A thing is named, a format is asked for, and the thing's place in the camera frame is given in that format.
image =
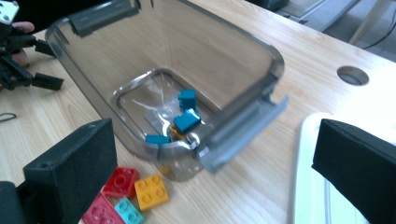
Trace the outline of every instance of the blue lego brick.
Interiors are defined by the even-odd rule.
[[[177,97],[178,105],[185,111],[188,109],[196,110],[196,94],[195,90],[183,90]]]
[[[193,109],[186,110],[181,116],[174,119],[174,123],[178,130],[185,134],[201,123],[201,117]]]
[[[115,206],[116,211],[126,224],[139,224],[144,221],[142,215],[127,197],[122,198]]]
[[[171,142],[171,138],[168,136],[158,135],[158,134],[148,134],[146,135],[146,142],[151,144],[167,144]]]

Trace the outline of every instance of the yellow lego brick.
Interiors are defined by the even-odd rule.
[[[178,139],[184,139],[184,135],[178,130],[176,125],[172,125],[170,128],[171,132],[175,135],[176,138]]]
[[[140,210],[144,211],[169,201],[161,175],[152,175],[134,182]]]

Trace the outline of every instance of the red lego brick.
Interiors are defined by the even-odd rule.
[[[102,192],[109,196],[125,196],[132,199],[136,195],[134,182],[139,179],[139,176],[140,174],[136,169],[117,167],[102,188]]]
[[[91,207],[81,219],[85,224],[125,223],[102,192],[96,196]]]

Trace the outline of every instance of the transparent plastic bin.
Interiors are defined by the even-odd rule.
[[[174,180],[202,168],[215,173],[286,107],[287,98],[278,105],[270,100],[282,56],[188,1],[153,5],[118,0],[92,7],[53,23],[46,39],[136,157]],[[185,89],[195,90],[202,122],[177,138],[170,128],[183,113],[177,95]],[[146,143],[147,134],[172,142]]]

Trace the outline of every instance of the teal lego brick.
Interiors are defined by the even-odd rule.
[[[115,209],[126,224],[139,224],[145,220],[127,197],[122,198]]]
[[[146,142],[151,144],[167,144],[171,142],[171,138],[169,136],[163,136],[158,134],[148,134],[146,135]]]

